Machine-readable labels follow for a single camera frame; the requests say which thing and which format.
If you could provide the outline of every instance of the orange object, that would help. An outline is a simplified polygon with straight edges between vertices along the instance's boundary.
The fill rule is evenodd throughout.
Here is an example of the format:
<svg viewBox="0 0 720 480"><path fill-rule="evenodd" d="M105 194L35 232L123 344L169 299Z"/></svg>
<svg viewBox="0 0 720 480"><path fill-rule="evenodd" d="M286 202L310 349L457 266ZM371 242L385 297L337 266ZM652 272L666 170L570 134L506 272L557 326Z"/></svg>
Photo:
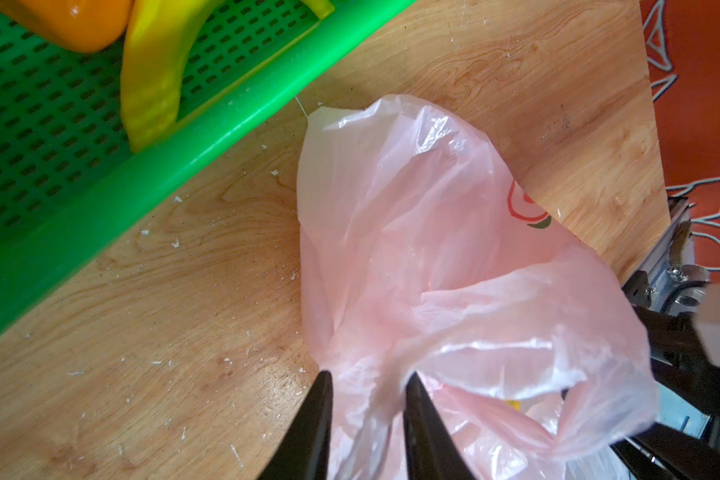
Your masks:
<svg viewBox="0 0 720 480"><path fill-rule="evenodd" d="M73 52L96 52L125 31L133 0L0 0L0 12Z"/></svg>

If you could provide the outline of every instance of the pink plastic bag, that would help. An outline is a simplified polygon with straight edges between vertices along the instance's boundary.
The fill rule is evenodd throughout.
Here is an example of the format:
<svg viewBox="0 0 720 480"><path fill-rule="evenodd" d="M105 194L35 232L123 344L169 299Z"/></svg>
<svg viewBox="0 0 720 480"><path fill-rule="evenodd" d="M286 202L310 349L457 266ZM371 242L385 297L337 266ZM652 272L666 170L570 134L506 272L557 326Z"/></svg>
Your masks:
<svg viewBox="0 0 720 480"><path fill-rule="evenodd" d="M413 370L482 478L562 479L656 417L614 274L453 114L403 95L317 110L298 218L305 340L334 379L331 478L406 477Z"/></svg>

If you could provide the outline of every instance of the wooden surface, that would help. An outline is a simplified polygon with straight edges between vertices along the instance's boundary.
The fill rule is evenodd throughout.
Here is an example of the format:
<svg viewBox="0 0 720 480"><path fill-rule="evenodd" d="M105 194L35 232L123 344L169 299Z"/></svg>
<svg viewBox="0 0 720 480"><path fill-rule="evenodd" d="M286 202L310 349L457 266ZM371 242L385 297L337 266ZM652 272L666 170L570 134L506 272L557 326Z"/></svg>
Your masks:
<svg viewBox="0 0 720 480"><path fill-rule="evenodd" d="M298 98L386 93L485 130L622 280L668 224L636 2L420 0ZM258 475L316 374L305 129L292 101L0 337L0 478Z"/></svg>

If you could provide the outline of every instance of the green plastic basket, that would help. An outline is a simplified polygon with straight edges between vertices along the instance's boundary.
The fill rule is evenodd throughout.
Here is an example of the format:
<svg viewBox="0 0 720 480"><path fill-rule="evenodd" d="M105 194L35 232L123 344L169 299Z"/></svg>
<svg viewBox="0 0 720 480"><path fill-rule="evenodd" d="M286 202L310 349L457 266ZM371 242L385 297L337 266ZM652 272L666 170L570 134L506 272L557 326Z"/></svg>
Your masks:
<svg viewBox="0 0 720 480"><path fill-rule="evenodd" d="M192 46L180 120L231 91L138 154L122 41L76 54L0 14L0 332L412 2L336 0L318 21L298 0L229 0Z"/></svg>

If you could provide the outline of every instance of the black cable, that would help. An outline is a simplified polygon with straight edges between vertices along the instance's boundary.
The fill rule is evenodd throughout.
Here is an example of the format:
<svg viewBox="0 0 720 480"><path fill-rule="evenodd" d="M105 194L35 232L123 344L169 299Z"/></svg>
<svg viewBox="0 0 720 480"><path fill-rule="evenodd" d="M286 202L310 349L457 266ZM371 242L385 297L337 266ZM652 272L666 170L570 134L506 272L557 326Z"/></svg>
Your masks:
<svg viewBox="0 0 720 480"><path fill-rule="evenodd" d="M680 294L689 288L693 288L695 286L707 286L710 282L705 282L702 280L691 280L688 282L682 282L678 286L676 286L669 295L666 296L666 300L664 300L664 304L661 306L660 312L662 313L669 313L670 309L672 308L672 304L674 304L675 300L677 300L677 297L680 296Z"/></svg>

